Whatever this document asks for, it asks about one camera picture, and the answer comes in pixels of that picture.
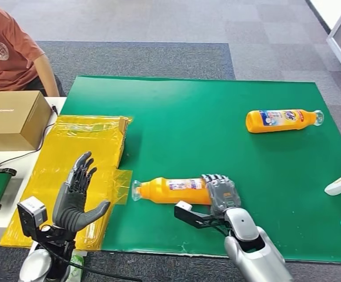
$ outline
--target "orange plastic bottle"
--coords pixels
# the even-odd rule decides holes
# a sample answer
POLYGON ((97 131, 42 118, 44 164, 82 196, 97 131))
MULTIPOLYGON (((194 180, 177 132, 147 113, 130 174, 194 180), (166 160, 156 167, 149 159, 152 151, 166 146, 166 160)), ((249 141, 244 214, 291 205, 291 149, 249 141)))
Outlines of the orange plastic bottle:
POLYGON ((211 204, 204 180, 155 178, 149 182, 134 181, 132 196, 135 201, 148 199, 158 204, 211 204))
POLYGON ((252 110, 246 115, 249 132, 262 133, 293 129, 303 129, 308 125, 320 126, 324 122, 320 110, 252 110))

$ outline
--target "clear bottle cap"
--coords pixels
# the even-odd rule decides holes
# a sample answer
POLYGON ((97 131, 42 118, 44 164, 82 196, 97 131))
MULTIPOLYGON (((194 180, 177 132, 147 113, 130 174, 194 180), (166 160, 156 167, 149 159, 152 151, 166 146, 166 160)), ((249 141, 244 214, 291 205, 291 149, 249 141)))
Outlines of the clear bottle cap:
POLYGON ((323 124, 324 119, 324 113, 320 110, 315 110, 314 113, 316 113, 316 121, 314 122, 314 125, 320 126, 323 124))
POLYGON ((132 185, 132 197, 134 201, 138 201, 141 198, 140 191, 141 185, 141 183, 138 180, 135 180, 132 185))

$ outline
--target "orange t-shirt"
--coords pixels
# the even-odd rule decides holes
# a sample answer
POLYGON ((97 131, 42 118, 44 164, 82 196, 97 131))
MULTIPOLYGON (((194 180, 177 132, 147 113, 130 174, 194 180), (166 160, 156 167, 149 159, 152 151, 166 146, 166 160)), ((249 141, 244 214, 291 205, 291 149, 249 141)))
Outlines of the orange t-shirt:
POLYGON ((0 90, 23 90, 38 76, 33 61, 42 54, 14 18, 0 9, 0 90))

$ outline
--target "brown cardboard box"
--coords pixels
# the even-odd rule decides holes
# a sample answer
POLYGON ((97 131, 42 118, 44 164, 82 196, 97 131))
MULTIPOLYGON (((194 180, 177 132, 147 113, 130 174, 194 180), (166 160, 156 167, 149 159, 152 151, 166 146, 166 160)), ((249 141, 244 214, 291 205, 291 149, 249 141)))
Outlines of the brown cardboard box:
POLYGON ((0 151, 36 150, 51 114, 39 91, 0 92, 0 151))

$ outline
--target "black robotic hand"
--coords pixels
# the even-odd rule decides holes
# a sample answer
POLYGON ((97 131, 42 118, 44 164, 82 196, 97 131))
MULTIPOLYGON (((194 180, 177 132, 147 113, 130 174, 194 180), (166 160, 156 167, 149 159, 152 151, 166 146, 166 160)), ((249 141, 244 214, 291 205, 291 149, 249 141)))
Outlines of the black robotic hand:
POLYGON ((229 207, 240 207, 241 200, 234 183, 219 174, 203 174, 211 198, 211 213, 219 216, 229 207))
POLYGON ((98 207, 85 212, 87 189, 92 175, 97 171, 94 167, 89 172, 93 159, 91 152, 86 152, 75 162, 66 182, 61 187, 53 210, 53 223, 58 227, 71 232, 78 232, 85 226, 104 216, 110 205, 104 200, 98 207))

